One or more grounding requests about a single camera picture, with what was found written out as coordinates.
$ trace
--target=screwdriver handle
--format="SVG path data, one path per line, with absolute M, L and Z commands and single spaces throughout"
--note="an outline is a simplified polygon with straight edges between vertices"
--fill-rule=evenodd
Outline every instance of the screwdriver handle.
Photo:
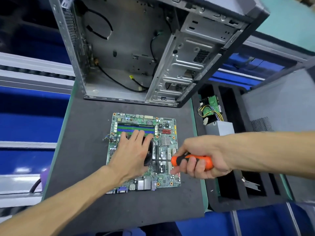
M 205 162 L 206 162 L 205 170 L 211 170 L 213 168 L 213 163 L 212 163 L 212 159 L 210 156 L 196 156 L 196 155 L 192 155 L 190 153 L 187 153 L 187 154 L 184 154 L 181 156 L 172 156 L 171 163 L 174 167 L 177 167 L 180 165 L 180 163 L 183 159 L 185 159 L 188 162 L 189 158 L 192 156 L 196 158 L 197 162 L 200 159 L 205 160 Z

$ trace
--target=black anti-static mat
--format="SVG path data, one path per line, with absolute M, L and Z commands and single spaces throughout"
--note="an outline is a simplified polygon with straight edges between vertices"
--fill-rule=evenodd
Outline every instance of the black anti-static mat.
M 185 138 L 193 137 L 190 101 L 182 108 L 166 108 L 84 100 L 79 90 L 73 97 L 44 198 L 72 186 L 106 163 L 108 143 L 102 138 L 110 130 L 113 112 L 175 118 L 179 146 Z M 61 235 L 203 217 L 200 180 L 185 174 L 181 179 L 180 187 L 104 195 L 70 222 Z

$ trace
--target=green circuit board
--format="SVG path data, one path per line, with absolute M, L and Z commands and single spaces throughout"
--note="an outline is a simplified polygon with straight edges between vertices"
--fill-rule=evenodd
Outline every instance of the green circuit board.
M 121 133 L 124 131 L 131 135 L 134 130 L 144 130 L 145 136 L 150 133 L 154 135 L 152 139 L 152 163 L 143 176 L 124 182 L 122 186 L 107 192 L 107 194 L 180 186 L 180 173 L 171 175 L 169 173 L 173 168 L 171 163 L 163 161 L 164 159 L 171 159 L 178 150 L 175 119 L 113 113 L 111 129 L 106 132 L 108 134 L 106 139 L 109 140 L 106 164 L 110 162 L 119 146 Z

